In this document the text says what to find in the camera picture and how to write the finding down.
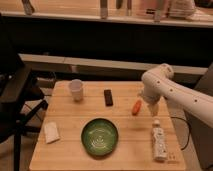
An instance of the remote control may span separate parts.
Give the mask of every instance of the remote control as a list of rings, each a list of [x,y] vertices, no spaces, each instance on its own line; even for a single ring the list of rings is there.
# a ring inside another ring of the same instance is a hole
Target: remote control
[[[100,8],[101,8],[101,19],[107,19],[108,17],[108,1],[101,0],[100,1]]]
[[[111,90],[104,90],[104,98],[105,98],[106,106],[112,106],[113,105]]]
[[[123,0],[116,0],[116,9],[120,9],[122,7]]]

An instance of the red object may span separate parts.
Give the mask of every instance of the red object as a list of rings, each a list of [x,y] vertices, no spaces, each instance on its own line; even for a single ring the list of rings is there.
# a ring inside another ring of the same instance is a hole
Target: red object
[[[132,108],[132,115],[138,114],[138,112],[140,111],[140,108],[141,108],[141,104],[142,104],[141,100],[136,101],[136,103],[134,104],[134,106]]]

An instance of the paper cup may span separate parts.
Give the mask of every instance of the paper cup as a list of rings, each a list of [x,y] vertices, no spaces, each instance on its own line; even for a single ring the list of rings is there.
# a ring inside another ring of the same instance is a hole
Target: paper cup
[[[72,80],[69,83],[69,89],[75,101],[81,101],[83,99],[83,83],[81,80]]]

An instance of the chair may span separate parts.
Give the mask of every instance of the chair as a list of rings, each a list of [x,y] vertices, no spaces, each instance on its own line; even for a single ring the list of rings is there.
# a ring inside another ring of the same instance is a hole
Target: chair
[[[40,108],[48,107],[36,81],[32,70],[11,46],[0,15],[0,143],[14,135],[14,171],[19,171],[21,135],[40,131],[26,124]],[[40,99],[28,114],[21,114],[26,101]]]

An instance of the floor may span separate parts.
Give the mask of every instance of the floor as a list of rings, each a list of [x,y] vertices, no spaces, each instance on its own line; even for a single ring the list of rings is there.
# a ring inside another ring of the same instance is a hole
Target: floor
[[[52,90],[44,89],[44,92],[45,94],[50,95]],[[178,105],[176,105],[172,101],[167,101],[167,103],[171,116],[184,118],[184,112]],[[28,105],[32,107],[35,105],[35,102],[28,103]],[[29,111],[29,107],[25,105],[23,108],[23,112],[27,111]],[[40,126],[42,123],[41,120],[43,119],[44,115],[44,111],[39,111],[38,116],[35,116],[32,119],[31,125]],[[187,141],[188,134],[186,123],[179,119],[173,119],[173,123],[177,132],[179,144],[181,147],[183,147]],[[29,134],[28,136],[22,137],[20,171],[28,171],[37,136],[38,135],[36,134]],[[183,155],[186,161],[187,171],[201,171],[191,138],[189,141],[189,145],[183,151]],[[0,171],[13,171],[13,137],[0,144]]]

